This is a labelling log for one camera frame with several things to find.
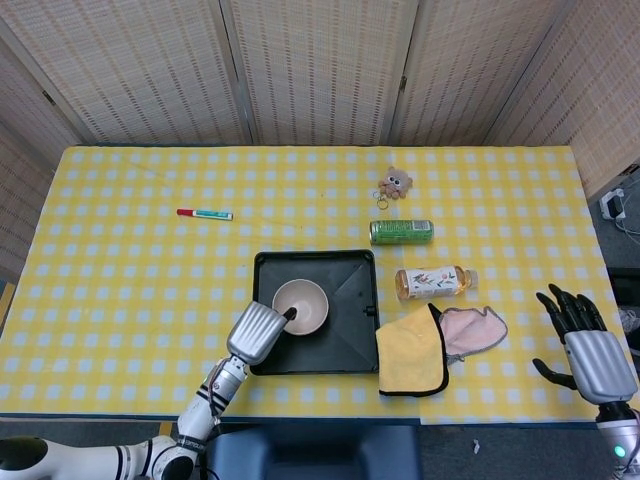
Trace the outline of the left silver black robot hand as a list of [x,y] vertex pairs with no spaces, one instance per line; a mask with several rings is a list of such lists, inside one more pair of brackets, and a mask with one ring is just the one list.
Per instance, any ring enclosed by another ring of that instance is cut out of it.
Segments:
[[296,316],[295,307],[280,314],[271,307],[252,301],[230,332],[226,342],[229,353],[250,366],[262,363],[284,327]]

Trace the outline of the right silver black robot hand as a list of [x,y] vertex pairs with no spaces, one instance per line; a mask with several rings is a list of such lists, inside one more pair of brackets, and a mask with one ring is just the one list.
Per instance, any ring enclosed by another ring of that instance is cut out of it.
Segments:
[[624,351],[610,332],[595,304],[551,284],[551,296],[536,294],[563,346],[571,372],[549,368],[541,359],[532,363],[552,384],[577,391],[593,405],[626,403],[638,391],[637,380]]

